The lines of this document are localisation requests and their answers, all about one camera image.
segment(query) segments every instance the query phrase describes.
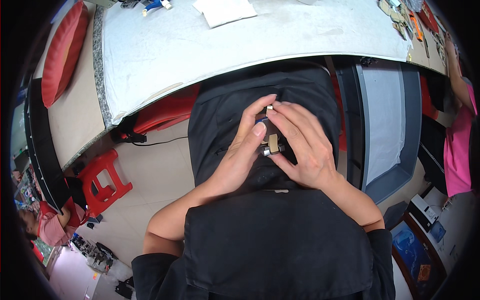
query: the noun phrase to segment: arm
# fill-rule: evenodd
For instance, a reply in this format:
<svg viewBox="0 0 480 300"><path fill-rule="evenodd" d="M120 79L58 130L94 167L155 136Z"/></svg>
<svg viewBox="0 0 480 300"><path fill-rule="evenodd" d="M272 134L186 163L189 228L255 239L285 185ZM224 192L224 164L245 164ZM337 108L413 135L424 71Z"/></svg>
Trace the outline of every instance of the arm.
<svg viewBox="0 0 480 300"><path fill-rule="evenodd" d="M298 163L293 165L281 154L269 158L293 181L322 190L365 231L385 228L382 213L373 200L336 171L332 145L317 118L298 104L275 101L273 107L268 117L287 138Z"/></svg>
<svg viewBox="0 0 480 300"><path fill-rule="evenodd" d="M57 218L59 219L59 222L62 228L65 228L68 221L70 220L70 211L65 206L61 208L61 211L63 212L63 216L60 214L57 214Z"/></svg>
<svg viewBox="0 0 480 300"><path fill-rule="evenodd" d="M272 104L275 97L276 95L261 97L243 111L237 135L207 181L152 217L145 233L143 254L168 253L180 257L187 211L241 186L257 158L257 147L266 133L263 122L255 125L255 116L265 106Z"/></svg>
<svg viewBox="0 0 480 300"><path fill-rule="evenodd" d="M445 47L448 55L448 75L450 77L450 85L453 93L460 100L462 105L468 107L472 114L475 115L472 100L470 99L470 94L468 93L467 83L462 79L455 46L449 33L445 34Z"/></svg>

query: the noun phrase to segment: power cord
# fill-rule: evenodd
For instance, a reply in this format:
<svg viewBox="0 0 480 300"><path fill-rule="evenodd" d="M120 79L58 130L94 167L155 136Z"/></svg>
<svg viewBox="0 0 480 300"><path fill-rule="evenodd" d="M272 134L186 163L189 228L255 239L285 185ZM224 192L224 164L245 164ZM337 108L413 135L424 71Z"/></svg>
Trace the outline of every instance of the power cord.
<svg viewBox="0 0 480 300"><path fill-rule="evenodd" d="M186 139L186 138L188 138L188 136L178 137L178 138L170 140L170 141L153 143L153 144L148 144L148 145L135 144L135 143L132 143L132 144L134 144L135 146L139 146L139 147L147 147L147 146L153 146L153 145L166 144L166 143L170 143L170 142L173 142L173 141L176 141L176 140L179 140L179 139Z"/></svg>

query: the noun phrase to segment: pink shirt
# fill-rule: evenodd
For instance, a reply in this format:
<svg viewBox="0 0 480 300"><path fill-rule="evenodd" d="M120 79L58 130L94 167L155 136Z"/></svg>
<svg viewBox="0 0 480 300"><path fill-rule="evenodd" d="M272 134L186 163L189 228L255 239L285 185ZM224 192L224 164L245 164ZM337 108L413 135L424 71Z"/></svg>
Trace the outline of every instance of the pink shirt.
<svg viewBox="0 0 480 300"><path fill-rule="evenodd" d="M82 220L85 211L77 203L75 203L75 210L78 218ZM65 228L62 228L57 215L54 213L42 214L42 211L40 210L36 219L40 221L40 225L38 226L38 237L40 237L45 244L52 247L60 246L68 242L73 236L73 233L77 230L77 227L70 225L65 225Z"/></svg>
<svg viewBox="0 0 480 300"><path fill-rule="evenodd" d="M467 88L477 115L473 88L469 84ZM448 197L472 190L468 146L473 117L471 110L466 105L462 105L452 127L448 127L445 132L444 166Z"/></svg>

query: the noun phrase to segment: black apron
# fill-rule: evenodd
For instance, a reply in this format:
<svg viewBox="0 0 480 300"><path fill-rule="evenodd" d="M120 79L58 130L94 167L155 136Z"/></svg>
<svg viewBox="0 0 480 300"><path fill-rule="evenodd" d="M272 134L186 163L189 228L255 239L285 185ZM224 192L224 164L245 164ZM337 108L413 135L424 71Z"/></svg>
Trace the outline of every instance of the black apron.
<svg viewBox="0 0 480 300"><path fill-rule="evenodd" d="M191 208L185 299L331 299L372 286L368 237L321 191L258 191Z"/></svg>
<svg viewBox="0 0 480 300"><path fill-rule="evenodd" d="M188 126L195 186L210 178L218 167L237 133L243 110L268 94L277 94L279 101L298 103L317 116L332 144L337 165L341 121L330 76L320 67L305 69L304 63L284 65L281 69L288 69L288 72L275 69L276 72L267 74L256 72L257 77L248 74L247 79L203 85ZM283 155L297 163L288 145ZM259 156L237 194L289 188L298 188L298 185L271 159Z"/></svg>
<svg viewBox="0 0 480 300"><path fill-rule="evenodd" d="M256 75L204 84L200 91L188 128L195 186L216 170L243 110L268 94L317 116L337 165L340 115L327 72L300 63ZM283 154L296 164L291 148ZM289 192L262 191L270 189ZM365 231L323 192L301 190L271 159L259 156L245 183L225 198L187 213L186 299L207 299L209 292L237 299L328 299L371 287Z"/></svg>

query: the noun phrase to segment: fingernail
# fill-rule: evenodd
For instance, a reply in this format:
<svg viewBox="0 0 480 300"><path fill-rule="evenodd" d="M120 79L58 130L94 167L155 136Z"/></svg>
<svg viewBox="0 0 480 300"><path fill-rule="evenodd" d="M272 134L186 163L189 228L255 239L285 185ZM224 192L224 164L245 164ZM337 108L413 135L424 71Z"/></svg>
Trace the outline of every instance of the fingernail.
<svg viewBox="0 0 480 300"><path fill-rule="evenodd" d="M263 122L256 123L255 126L252 128L252 132L256 136L260 136L260 134L264 133L266 130L267 130L267 127Z"/></svg>

